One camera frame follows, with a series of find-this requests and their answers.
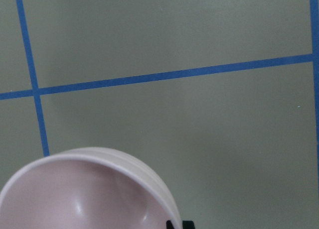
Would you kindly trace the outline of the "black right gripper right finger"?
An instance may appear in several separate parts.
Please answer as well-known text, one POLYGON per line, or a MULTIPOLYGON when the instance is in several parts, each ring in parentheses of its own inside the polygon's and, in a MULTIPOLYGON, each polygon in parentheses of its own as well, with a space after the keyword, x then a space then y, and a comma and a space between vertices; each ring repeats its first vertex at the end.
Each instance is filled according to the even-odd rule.
POLYGON ((182 221, 183 229, 195 229, 194 221, 182 221))

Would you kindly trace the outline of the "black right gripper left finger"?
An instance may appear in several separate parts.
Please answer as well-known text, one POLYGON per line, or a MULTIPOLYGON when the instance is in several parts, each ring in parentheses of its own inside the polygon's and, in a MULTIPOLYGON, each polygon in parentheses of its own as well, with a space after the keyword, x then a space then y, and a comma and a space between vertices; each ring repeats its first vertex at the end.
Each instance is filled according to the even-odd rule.
POLYGON ((174 226, 170 220, 166 221, 166 229, 174 229, 174 226))

